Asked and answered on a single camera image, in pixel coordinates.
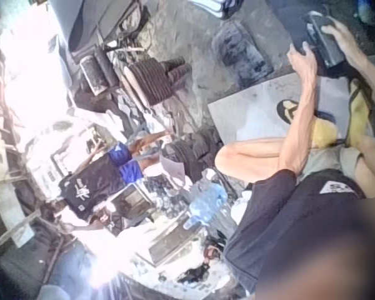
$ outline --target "wrist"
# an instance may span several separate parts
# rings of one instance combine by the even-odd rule
[[[364,69],[368,65],[368,57],[358,50],[354,55],[348,59],[349,64],[356,69]]]
[[[317,76],[308,76],[301,79],[303,89],[313,89],[317,85]]]

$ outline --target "gray mat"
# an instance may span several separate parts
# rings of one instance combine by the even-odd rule
[[[375,55],[369,60],[375,64]],[[345,138],[349,126],[349,89],[346,78],[319,77],[317,109],[335,117],[338,138]],[[224,144],[259,138],[286,136],[289,125],[281,120],[276,105],[284,99],[299,101],[301,85],[292,73],[263,82],[209,104],[209,110]]]

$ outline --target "hand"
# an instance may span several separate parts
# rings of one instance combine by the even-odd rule
[[[73,231],[75,230],[75,226],[70,223],[60,222],[58,229],[62,234],[72,234]]]
[[[294,48],[293,44],[290,45],[290,50],[287,53],[293,69],[299,74],[303,83],[315,83],[317,78],[318,64],[314,53],[311,51],[307,42],[302,44],[302,48],[306,55],[301,55]]]
[[[92,153],[94,153],[94,154],[100,153],[101,151],[104,150],[104,148],[105,148],[105,145],[104,145],[103,141],[99,140],[98,143],[95,145]]]
[[[321,30],[326,34],[332,34],[334,36],[337,44],[346,56],[346,59],[350,65],[355,68],[359,67],[364,60],[366,60],[366,56],[359,49],[354,36],[343,23],[335,20],[332,17],[328,18],[333,21],[335,26],[323,26]]]

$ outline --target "floor mat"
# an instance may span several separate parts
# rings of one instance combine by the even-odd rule
[[[273,71],[245,28],[236,21],[225,22],[212,40],[212,51],[234,81],[247,88]]]
[[[252,86],[209,105],[224,144],[259,138],[286,136],[290,125],[278,114],[278,103],[299,101],[300,79],[296,73]],[[349,84],[346,78],[319,77],[317,110],[335,120],[337,138],[344,139],[349,127]]]

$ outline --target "black t-shirt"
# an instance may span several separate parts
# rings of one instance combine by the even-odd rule
[[[81,172],[65,177],[59,184],[61,196],[78,218],[85,221],[97,204],[126,186],[118,168],[108,154],[103,155]]]
[[[253,186],[224,258],[235,278],[253,293],[266,256],[291,228],[325,210],[362,198],[357,184],[337,170],[314,173],[298,185],[292,171],[279,171]]]

